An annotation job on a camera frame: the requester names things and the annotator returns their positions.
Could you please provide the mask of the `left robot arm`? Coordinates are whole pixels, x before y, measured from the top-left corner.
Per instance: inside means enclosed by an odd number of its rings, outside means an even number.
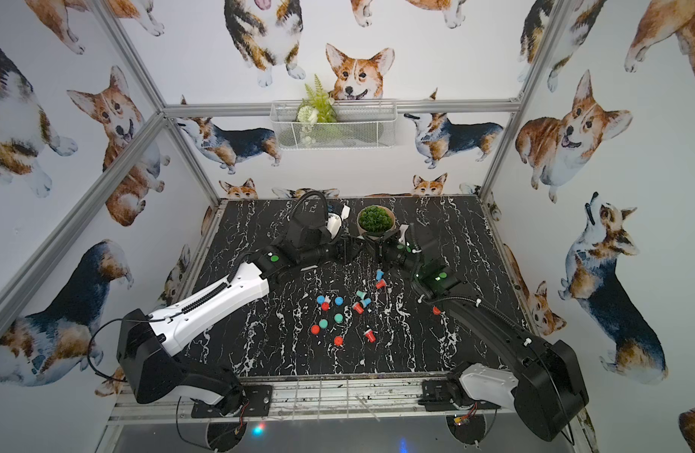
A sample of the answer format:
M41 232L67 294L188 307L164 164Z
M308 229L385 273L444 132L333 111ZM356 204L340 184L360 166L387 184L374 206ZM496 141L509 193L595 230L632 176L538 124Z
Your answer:
M325 194L307 192L294 205L283 234L241 253L229 275L164 309L125 315L117 360L136 402L179 396L222 414L242 409L246 393L232 370L183 361L181 352L205 330L301 273L327 262L351 262L360 240L349 233L350 214L348 206L330 202Z

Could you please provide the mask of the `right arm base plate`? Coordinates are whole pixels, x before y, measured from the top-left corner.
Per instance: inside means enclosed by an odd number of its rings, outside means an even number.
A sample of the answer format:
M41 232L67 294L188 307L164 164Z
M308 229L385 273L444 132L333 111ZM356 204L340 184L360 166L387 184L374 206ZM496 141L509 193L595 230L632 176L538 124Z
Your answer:
M417 404L426 411L455 411L469 405L462 386L451 379L422 381L421 396Z

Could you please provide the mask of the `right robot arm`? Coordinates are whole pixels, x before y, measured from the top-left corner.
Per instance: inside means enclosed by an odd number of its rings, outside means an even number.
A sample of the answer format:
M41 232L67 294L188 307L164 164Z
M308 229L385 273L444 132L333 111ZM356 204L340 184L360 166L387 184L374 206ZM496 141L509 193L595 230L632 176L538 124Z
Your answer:
M570 427L589 395L577 355L567 343L550 343L519 326L413 237L400 239L393 232L366 243L381 269L398 270L425 302L475 334L504 364L503 369L475 364L461 371L458 383L469 398L514 409L547 442Z

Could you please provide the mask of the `fern and white flower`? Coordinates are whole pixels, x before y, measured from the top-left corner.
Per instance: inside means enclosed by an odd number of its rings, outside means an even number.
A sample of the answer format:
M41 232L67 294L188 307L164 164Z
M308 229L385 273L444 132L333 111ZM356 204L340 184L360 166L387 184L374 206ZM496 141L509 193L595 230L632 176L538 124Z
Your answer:
M336 139L339 128L336 126L334 99L316 75L314 84L306 84L305 90L306 98L302 100L297 113L300 143L305 146L315 146Z

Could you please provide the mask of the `potted green plant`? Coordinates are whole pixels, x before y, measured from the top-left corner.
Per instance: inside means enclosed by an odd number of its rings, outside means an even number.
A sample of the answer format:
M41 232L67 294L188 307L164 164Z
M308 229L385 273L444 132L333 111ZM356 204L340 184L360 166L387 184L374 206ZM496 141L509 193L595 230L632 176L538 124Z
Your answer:
M380 205L368 206L358 214L357 225L363 236L380 237L396 226L394 213Z

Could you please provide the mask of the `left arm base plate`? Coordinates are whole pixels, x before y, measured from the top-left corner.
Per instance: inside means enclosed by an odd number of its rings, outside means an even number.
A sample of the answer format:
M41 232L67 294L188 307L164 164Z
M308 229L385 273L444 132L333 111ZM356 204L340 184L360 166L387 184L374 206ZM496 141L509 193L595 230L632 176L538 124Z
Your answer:
M247 385L234 391L214 405L195 401L191 417L195 419L217 417L262 417L269 414L274 387Z

